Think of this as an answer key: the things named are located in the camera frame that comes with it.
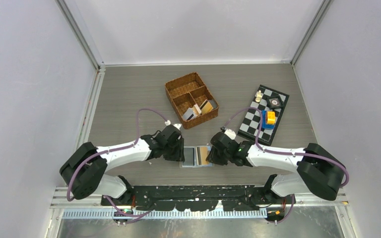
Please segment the black credit card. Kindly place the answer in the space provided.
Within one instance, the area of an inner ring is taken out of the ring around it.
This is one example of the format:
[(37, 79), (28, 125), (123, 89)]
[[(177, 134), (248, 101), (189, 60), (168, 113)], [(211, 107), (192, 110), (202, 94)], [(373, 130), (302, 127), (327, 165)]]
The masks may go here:
[(182, 166), (193, 167), (195, 165), (194, 153), (195, 153), (195, 150), (193, 147), (184, 148), (184, 161), (182, 162)]

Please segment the taupe leather card holder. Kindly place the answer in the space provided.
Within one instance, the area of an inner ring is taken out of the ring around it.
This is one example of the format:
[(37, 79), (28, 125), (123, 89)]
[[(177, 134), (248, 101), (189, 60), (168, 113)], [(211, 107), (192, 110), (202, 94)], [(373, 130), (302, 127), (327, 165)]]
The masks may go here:
[(211, 147), (205, 146), (185, 146), (185, 160), (180, 162), (181, 168), (206, 168), (213, 167), (214, 164), (207, 160)]

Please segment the gold credit card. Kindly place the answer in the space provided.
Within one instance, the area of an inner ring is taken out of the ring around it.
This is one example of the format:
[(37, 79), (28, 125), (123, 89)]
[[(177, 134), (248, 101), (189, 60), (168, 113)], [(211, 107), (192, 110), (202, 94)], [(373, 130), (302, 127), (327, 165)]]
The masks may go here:
[(196, 161), (198, 166), (209, 166), (207, 157), (210, 152), (210, 146), (199, 146), (196, 148)]

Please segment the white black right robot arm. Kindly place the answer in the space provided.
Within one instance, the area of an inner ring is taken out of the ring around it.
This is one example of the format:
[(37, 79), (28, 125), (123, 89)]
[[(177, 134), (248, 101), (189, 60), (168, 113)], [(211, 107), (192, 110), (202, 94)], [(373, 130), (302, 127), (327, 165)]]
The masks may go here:
[(207, 160), (217, 165), (271, 167), (288, 171), (287, 175), (272, 174), (261, 195), (269, 203), (296, 193), (311, 193), (334, 201), (339, 189), (349, 181), (346, 167), (318, 144), (306, 148), (278, 148), (256, 141), (238, 143), (229, 132), (215, 134)]

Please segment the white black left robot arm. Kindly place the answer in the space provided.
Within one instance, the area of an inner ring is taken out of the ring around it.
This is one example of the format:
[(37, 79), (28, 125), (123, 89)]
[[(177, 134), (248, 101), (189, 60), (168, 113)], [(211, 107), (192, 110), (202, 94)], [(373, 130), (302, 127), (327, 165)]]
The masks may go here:
[(137, 141), (108, 147), (82, 144), (61, 166), (60, 175), (68, 186), (67, 200), (87, 198), (92, 194), (113, 198), (120, 205), (131, 202), (132, 191), (123, 176), (110, 176), (107, 171), (133, 162), (155, 158), (184, 160), (184, 138), (181, 124), (171, 124), (154, 135)]

